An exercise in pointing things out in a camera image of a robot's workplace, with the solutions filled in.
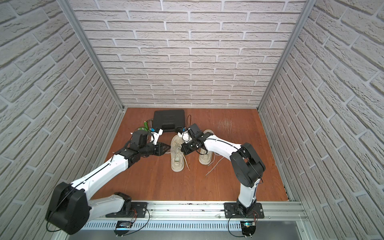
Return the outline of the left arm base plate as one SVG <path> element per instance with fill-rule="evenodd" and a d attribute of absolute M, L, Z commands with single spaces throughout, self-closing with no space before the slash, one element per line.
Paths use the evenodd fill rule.
<path fill-rule="evenodd" d="M 148 202 L 130 202 L 117 213 L 108 214 L 111 218 L 144 218 L 147 217 Z"/>

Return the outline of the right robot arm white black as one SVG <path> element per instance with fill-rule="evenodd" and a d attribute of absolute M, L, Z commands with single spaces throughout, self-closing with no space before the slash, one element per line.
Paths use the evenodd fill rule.
<path fill-rule="evenodd" d="M 265 164 L 254 147 L 249 143 L 242 145 L 225 141 L 213 133 L 204 133 L 196 124 L 178 133 L 184 141 L 181 152 L 184 155 L 205 150 L 228 159 L 236 178 L 241 183 L 240 193 L 235 205 L 235 214 L 246 217 L 252 213 L 257 202 L 256 192 L 262 181 Z"/>

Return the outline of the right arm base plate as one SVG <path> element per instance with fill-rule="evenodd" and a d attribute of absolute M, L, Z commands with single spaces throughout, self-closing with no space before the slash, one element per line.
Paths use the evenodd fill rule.
<path fill-rule="evenodd" d="M 254 202 L 250 207 L 244 207 L 239 201 L 224 203 L 224 213 L 226 219 L 230 217 L 247 219 L 264 219 L 264 210 L 261 203 Z"/>

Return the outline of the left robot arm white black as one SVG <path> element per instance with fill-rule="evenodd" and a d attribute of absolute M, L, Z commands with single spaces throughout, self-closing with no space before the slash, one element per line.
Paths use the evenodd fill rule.
<path fill-rule="evenodd" d="M 47 224 L 73 235 L 87 222 L 102 216 L 136 218 L 138 213 L 133 210 L 132 199 L 126 194 L 117 192 L 97 200 L 92 197 L 141 158 L 164 155 L 171 147 L 158 141 L 162 134 L 162 129 L 137 130 L 124 147 L 101 166 L 70 184 L 58 184 L 46 213 Z"/>

